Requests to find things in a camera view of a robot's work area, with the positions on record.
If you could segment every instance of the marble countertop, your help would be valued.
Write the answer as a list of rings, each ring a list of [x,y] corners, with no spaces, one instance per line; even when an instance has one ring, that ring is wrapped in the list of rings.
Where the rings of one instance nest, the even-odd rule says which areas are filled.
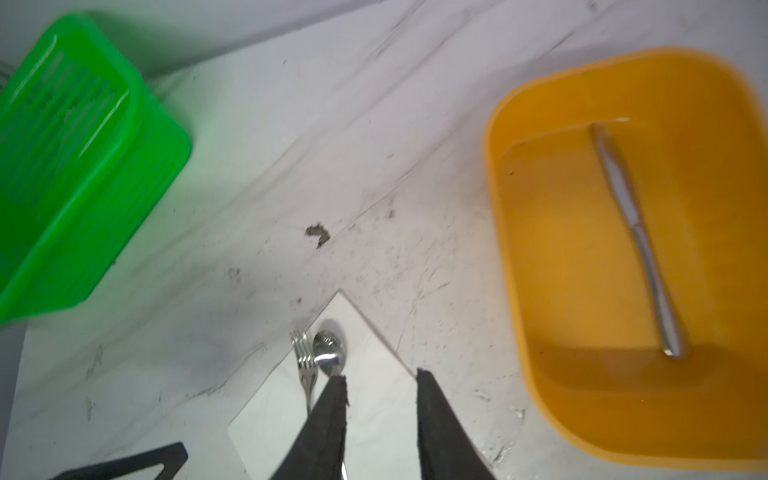
[[[610,464],[546,424],[480,144],[512,88],[658,45],[721,55],[765,103],[765,25],[760,0],[387,0],[155,81],[194,151],[89,300],[29,321],[0,478],[179,440],[177,478],[248,478],[227,425],[338,289],[499,478],[749,478]]]

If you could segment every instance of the yellow plastic container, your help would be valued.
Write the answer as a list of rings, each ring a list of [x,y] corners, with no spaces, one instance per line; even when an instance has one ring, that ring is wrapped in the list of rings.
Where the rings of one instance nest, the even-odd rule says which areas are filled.
[[[523,85],[483,140],[523,373],[548,421],[613,462],[768,470],[768,147],[759,101],[662,48]],[[690,351],[667,358],[587,125],[621,149]]]

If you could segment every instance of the fork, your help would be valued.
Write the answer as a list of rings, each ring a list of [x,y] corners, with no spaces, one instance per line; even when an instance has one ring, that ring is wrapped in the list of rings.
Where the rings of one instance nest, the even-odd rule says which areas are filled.
[[[290,333],[290,342],[293,345],[293,352],[296,354],[296,363],[299,365],[299,380],[304,387],[306,395],[306,416],[310,416],[312,411],[312,391],[317,381],[317,362],[315,354],[310,345],[310,339],[306,338],[306,333],[294,330]]]

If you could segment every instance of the green plastic basket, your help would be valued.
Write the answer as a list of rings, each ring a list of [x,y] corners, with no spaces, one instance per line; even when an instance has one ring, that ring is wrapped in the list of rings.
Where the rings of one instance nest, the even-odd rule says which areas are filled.
[[[56,21],[0,93],[0,324],[85,300],[190,149],[92,20]]]

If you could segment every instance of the silver spoon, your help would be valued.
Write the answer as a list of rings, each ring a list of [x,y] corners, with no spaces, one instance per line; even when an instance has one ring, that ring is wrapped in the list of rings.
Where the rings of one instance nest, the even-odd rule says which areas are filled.
[[[346,351],[341,340],[328,330],[320,330],[312,341],[315,362],[328,377],[341,375],[346,363]],[[341,479],[346,480],[346,466],[341,464]]]

